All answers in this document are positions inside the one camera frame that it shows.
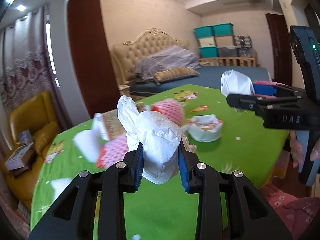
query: blue mattress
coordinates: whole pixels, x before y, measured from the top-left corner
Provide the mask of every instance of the blue mattress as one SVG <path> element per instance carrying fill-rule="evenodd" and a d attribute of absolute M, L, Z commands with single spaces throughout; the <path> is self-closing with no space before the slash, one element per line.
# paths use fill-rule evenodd
<path fill-rule="evenodd" d="M 199 85 L 209 88 L 221 89 L 221 76 L 230 69 L 234 69 L 250 77 L 253 81 L 268 81 L 269 76 L 265 68 L 239 67 L 239 66 L 208 66 L 197 69 L 200 76 L 175 80 L 161 85 L 155 82 L 137 82 L 130 86 L 130 93 L 136 96 L 148 97 L 163 91 L 179 87 L 186 84 Z"/>

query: armchair armrest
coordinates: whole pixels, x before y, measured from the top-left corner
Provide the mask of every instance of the armchair armrest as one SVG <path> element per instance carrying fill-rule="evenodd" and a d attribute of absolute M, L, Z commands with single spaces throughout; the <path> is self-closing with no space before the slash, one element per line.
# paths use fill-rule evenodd
<path fill-rule="evenodd" d="M 60 127 L 57 122 L 49 122 L 42 127 L 35 138 L 36 153 L 42 155 L 43 148 L 51 143 L 58 133 L 60 133 Z"/>
<path fill-rule="evenodd" d="M 12 150 L 10 150 L 7 155 L 5 156 L 5 158 L 3 159 L 3 161 L 1 162 L 1 171 L 4 175 L 11 175 L 10 171 L 7 170 L 6 166 L 4 165 L 5 162 L 7 161 L 7 159 L 9 159 L 9 157 L 12 155 L 12 153 L 18 148 L 20 147 L 21 144 L 16 144 Z"/>

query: yellow leather armchair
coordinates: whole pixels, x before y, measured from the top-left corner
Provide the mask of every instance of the yellow leather armchair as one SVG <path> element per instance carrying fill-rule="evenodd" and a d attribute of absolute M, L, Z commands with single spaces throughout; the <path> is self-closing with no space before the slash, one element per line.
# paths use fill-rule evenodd
<path fill-rule="evenodd" d="M 15 196 L 31 209 L 32 195 L 41 166 L 53 139 L 61 132 L 49 91 L 41 92 L 18 106 L 11 112 L 8 122 L 14 147 L 2 161 L 1 171 Z M 4 163 L 20 146 L 18 135 L 24 130 L 29 130 L 32 135 L 37 157 L 31 170 L 15 178 L 6 169 Z"/>

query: armchair backrest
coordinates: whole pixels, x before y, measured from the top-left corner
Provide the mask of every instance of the armchair backrest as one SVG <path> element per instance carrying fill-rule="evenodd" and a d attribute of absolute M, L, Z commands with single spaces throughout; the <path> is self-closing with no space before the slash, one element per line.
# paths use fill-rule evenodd
<path fill-rule="evenodd" d="M 30 130 L 34 134 L 49 122 L 58 122 L 49 91 L 33 96 L 14 109 L 8 122 L 14 144 L 19 143 L 18 135 L 22 131 Z"/>

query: black and white plaid bag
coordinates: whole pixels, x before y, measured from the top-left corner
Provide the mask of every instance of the black and white plaid bag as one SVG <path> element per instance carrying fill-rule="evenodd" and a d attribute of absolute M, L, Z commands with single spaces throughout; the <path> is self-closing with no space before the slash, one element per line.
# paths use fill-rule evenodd
<path fill-rule="evenodd" d="M 252 40 L 250 36 L 235 36 L 236 47 L 239 48 L 252 48 Z"/>

